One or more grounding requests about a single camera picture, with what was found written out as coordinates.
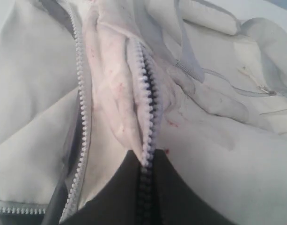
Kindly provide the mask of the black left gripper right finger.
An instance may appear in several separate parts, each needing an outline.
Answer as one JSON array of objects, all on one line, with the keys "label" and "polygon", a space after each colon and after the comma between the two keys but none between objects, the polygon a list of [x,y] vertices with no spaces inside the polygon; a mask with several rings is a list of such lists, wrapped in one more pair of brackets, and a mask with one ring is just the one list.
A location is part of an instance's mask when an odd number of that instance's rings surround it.
[{"label": "black left gripper right finger", "polygon": [[235,225],[203,201],[178,174],[163,150],[156,149],[152,171],[151,225]]}]

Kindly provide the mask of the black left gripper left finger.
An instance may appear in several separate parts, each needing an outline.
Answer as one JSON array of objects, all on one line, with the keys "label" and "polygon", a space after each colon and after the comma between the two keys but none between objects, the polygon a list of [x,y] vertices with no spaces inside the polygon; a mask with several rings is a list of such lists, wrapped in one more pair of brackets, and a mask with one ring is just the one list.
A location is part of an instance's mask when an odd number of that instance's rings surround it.
[{"label": "black left gripper left finger", "polygon": [[114,176],[62,225],[135,225],[140,164],[129,150]]}]

